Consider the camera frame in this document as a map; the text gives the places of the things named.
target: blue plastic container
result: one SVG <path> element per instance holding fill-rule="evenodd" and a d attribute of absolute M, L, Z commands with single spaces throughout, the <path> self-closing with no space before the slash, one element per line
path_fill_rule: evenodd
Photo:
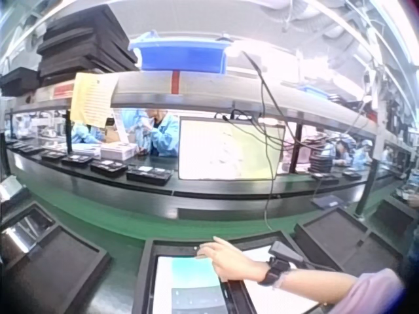
<path fill-rule="evenodd" d="M 226 71 L 224 49 L 230 43 L 205 39 L 146 38 L 130 44 L 141 51 L 141 69 L 146 71 Z"/>
<path fill-rule="evenodd" d="M 323 98 L 323 99 L 329 99 L 329 94 L 324 92 L 323 90 L 319 90 L 318 88 L 315 88 L 310 85 L 304 85 L 298 88 L 299 90 L 302 90 L 303 92 L 306 92 L 308 94 L 312 94 L 314 96 Z"/>

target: yellow paper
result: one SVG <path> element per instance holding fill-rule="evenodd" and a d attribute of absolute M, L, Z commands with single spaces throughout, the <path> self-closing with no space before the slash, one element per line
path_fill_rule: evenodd
<path fill-rule="evenodd" d="M 104 128 L 111 116 L 111 100 L 118 82 L 118 73 L 77 73 L 70 119 Z"/>

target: hand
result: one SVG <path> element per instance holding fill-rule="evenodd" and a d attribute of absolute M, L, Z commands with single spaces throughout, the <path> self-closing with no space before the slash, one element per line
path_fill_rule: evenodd
<path fill-rule="evenodd" d="M 409 196 L 407 203 L 410 207 L 419 207 L 419 194 L 412 194 Z"/>
<path fill-rule="evenodd" d="M 147 131 L 151 131 L 152 129 L 153 129 L 153 127 L 151 126 L 151 124 L 150 124 L 150 121 L 149 121 L 149 119 L 148 118 L 146 118 L 146 117 L 142 117 L 141 118 L 141 122 L 142 122 L 142 124 L 143 124 L 143 127 L 147 130 Z"/>
<path fill-rule="evenodd" d="M 214 271 L 226 280 L 252 280 L 261 282 L 269 270 L 265 262 L 255 262 L 229 242 L 213 237 L 214 242 L 200 245 L 197 258 L 208 257 L 212 260 Z"/>

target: white screen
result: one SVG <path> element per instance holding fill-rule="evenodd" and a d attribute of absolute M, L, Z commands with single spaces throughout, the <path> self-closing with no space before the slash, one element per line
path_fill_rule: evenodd
<path fill-rule="evenodd" d="M 271 255 L 268 253 L 270 246 L 261 247 L 244 252 L 252 260 L 266 262 Z M 247 292 L 255 306 L 257 314 L 302 314 L 312 309 L 318 303 L 296 294 L 272 287 L 263 287 L 254 281 L 245 280 Z"/>
<path fill-rule="evenodd" d="M 250 123 L 232 123 L 237 127 L 220 120 L 181 120 L 180 179 L 272 179 L 264 135 Z M 266 126 L 266 132 L 271 137 L 283 139 L 283 128 Z M 269 140 L 268 144 L 272 146 L 268 147 L 268 155 L 275 175 L 282 145 Z"/>

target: stacked tray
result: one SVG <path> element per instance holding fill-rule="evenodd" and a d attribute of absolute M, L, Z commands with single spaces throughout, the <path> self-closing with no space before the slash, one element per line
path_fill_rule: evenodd
<path fill-rule="evenodd" d="M 311 156 L 310 172 L 330 173 L 333 167 L 333 159 L 330 156 Z"/>
<path fill-rule="evenodd" d="M 108 5 L 78 11 L 52 22 L 37 53 L 42 86 L 75 78 L 79 71 L 137 71 L 129 39 Z"/>
<path fill-rule="evenodd" d="M 19 67 L 0 77 L 2 96 L 18 97 L 39 87 L 38 72 Z"/>

